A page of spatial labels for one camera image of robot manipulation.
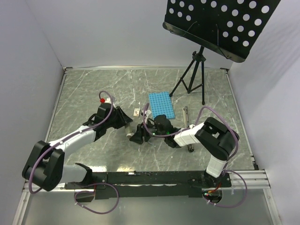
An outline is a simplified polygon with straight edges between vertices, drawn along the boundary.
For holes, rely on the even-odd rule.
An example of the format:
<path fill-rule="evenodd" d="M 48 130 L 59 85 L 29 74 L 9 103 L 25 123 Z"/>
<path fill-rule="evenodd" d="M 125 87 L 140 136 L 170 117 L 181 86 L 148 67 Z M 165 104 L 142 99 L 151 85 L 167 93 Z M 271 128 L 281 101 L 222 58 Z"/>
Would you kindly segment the black beige stapler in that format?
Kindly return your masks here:
<path fill-rule="evenodd" d="M 189 125 L 190 125 L 189 114 L 188 114 L 188 107 L 187 106 L 183 107 L 182 112 L 183 112 L 184 124 L 188 128 Z M 192 144 L 187 145 L 187 150 L 190 153 L 193 152 L 194 151 L 194 146 Z"/>

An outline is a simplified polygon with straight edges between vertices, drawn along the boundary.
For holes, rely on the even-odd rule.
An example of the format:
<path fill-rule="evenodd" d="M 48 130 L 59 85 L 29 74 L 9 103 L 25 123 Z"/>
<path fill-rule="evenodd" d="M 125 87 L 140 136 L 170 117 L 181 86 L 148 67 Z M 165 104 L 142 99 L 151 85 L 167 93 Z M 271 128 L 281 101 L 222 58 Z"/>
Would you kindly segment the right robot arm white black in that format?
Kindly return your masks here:
<path fill-rule="evenodd" d="M 208 186 L 214 187 L 221 181 L 225 164 L 240 139 L 235 131 L 232 133 L 213 117 L 207 118 L 199 125 L 191 125 L 185 130 L 174 127 L 165 115 L 159 115 L 154 120 L 148 119 L 146 126 L 143 123 L 137 125 L 136 132 L 129 140 L 141 145 L 151 137 L 159 135 L 163 136 L 164 142 L 171 148 L 202 144 L 211 154 L 204 180 Z"/>

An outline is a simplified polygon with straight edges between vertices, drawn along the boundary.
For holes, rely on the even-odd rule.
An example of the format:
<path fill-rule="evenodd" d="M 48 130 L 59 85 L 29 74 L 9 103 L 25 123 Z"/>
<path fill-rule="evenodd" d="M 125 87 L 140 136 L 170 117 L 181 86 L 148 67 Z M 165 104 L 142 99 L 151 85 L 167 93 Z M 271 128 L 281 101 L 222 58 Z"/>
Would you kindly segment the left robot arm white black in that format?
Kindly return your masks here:
<path fill-rule="evenodd" d="M 23 168 L 22 177 L 45 191 L 70 182 L 81 188 L 90 187 L 94 181 L 92 169 L 81 163 L 66 165 L 66 160 L 77 150 L 104 136 L 109 128 L 125 128 L 126 135 L 132 136 L 132 121 L 119 106 L 102 103 L 76 131 L 55 141 L 37 142 Z"/>

